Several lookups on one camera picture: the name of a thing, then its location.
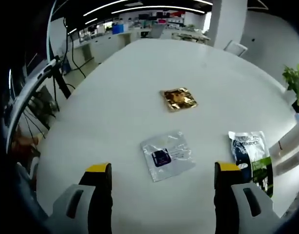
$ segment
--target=white chair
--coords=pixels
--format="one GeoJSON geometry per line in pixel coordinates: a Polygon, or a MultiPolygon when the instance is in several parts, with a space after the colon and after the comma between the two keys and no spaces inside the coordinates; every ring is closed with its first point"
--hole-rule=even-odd
{"type": "Polygon", "coordinates": [[[224,50],[241,57],[248,50],[248,48],[231,40],[224,50]]]}

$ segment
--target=green plant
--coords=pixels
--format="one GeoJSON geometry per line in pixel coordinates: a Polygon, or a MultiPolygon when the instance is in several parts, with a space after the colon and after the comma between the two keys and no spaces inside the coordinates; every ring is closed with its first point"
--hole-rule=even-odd
{"type": "Polygon", "coordinates": [[[282,74],[284,80],[288,83],[287,90],[293,90],[296,93],[297,104],[299,106],[299,64],[297,69],[285,66],[284,73],[282,74]]]}

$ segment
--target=white and green package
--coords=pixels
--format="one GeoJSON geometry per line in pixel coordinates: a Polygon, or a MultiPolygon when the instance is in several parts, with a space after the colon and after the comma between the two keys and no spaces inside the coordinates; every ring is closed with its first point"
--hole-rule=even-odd
{"type": "Polygon", "coordinates": [[[245,183],[254,182],[270,197],[273,195],[273,169],[270,153],[262,131],[250,133],[228,132],[236,165],[245,183]]]}

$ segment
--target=gold foil packet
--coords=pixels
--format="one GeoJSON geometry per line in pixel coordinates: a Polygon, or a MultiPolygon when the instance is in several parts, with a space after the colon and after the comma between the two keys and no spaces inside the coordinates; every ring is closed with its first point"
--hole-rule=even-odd
{"type": "Polygon", "coordinates": [[[161,91],[161,94],[167,101],[171,111],[179,111],[198,105],[198,103],[195,101],[192,94],[187,90],[187,88],[161,91]]]}

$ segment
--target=white table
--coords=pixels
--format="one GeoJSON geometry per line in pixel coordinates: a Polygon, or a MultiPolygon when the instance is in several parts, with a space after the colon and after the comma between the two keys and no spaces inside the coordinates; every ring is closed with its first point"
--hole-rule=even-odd
{"type": "MultiPolygon", "coordinates": [[[[264,131],[269,146],[296,121],[283,90],[233,54],[186,41],[138,40],[97,67],[61,107],[40,146],[37,198],[53,202],[86,168],[112,163],[114,234],[215,232],[214,163],[233,161],[228,131],[264,131]],[[188,88],[199,106],[170,113],[161,90],[188,88]],[[140,142],[180,129],[196,167],[153,182],[140,142]]],[[[282,215],[299,190],[299,166],[274,178],[282,215]]]]}

